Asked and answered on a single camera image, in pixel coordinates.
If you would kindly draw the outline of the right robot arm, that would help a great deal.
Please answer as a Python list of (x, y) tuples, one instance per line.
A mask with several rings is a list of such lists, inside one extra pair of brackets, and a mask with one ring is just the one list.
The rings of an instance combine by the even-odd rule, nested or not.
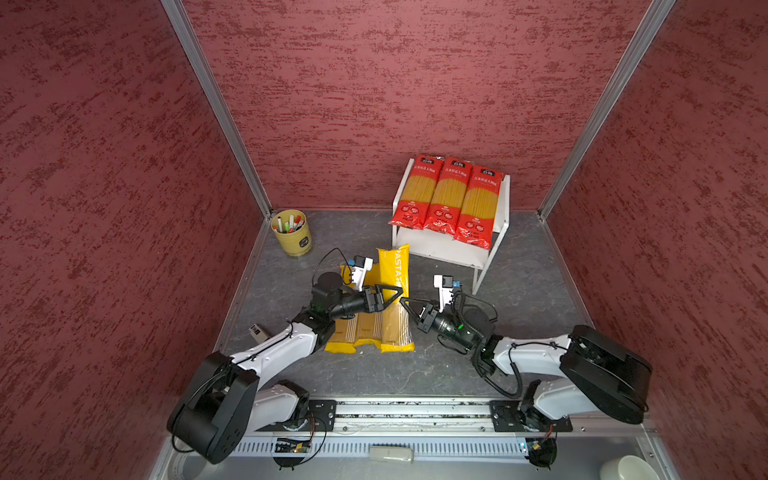
[(479, 305), (457, 296), (450, 306), (401, 298), (417, 328), (469, 358), (478, 376), (503, 396), (491, 409), (500, 430), (568, 431), (573, 415), (601, 412), (629, 425), (648, 410), (652, 367), (640, 355), (588, 325), (544, 339), (514, 339), (495, 331)]

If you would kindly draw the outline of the yellow pasta package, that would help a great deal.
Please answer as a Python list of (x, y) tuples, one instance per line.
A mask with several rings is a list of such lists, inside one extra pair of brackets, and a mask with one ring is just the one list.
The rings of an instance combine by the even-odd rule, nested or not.
[[(364, 285), (374, 286), (380, 281), (379, 264), (373, 265), (365, 275)], [(375, 345), (381, 346), (382, 339), (382, 313), (360, 313), (357, 315), (354, 346)]]
[[(346, 282), (346, 286), (357, 291), (358, 286), (353, 279), (355, 268), (342, 266), (340, 273)], [(354, 354), (356, 352), (358, 315), (349, 318), (338, 319), (335, 323), (335, 332), (331, 335), (325, 346), (325, 351), (333, 354)]]
[(396, 290), (385, 289), (383, 298), (390, 305), (381, 313), (381, 345), (383, 353), (411, 352), (414, 343), (409, 326), (409, 316), (399, 301), (409, 296), (409, 260), (408, 244), (395, 250), (378, 250), (379, 284), (398, 287), (401, 293), (397, 298)]

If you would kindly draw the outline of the red pasta package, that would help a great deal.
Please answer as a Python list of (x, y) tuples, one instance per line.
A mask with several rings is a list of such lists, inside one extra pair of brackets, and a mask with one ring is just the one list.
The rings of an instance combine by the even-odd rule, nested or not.
[(456, 158), (446, 158), (430, 202), (423, 228), (454, 235), (473, 165)]
[(468, 182), (453, 238), (485, 250), (491, 248), (503, 175), (475, 165)]
[(414, 160), (390, 225), (417, 230), (424, 227), (443, 166), (444, 161), (437, 157), (421, 155)]

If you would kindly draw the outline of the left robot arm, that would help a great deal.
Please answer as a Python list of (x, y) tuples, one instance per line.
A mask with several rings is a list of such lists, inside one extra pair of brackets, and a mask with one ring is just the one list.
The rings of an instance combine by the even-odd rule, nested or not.
[(202, 361), (167, 420), (171, 444), (211, 464), (227, 458), (242, 438), (272, 424), (315, 427), (309, 393), (290, 381), (265, 385), (292, 364), (322, 349), (336, 321), (386, 310), (403, 294), (392, 285), (352, 288), (335, 272), (322, 274), (312, 299), (282, 333), (232, 356), (213, 352)]

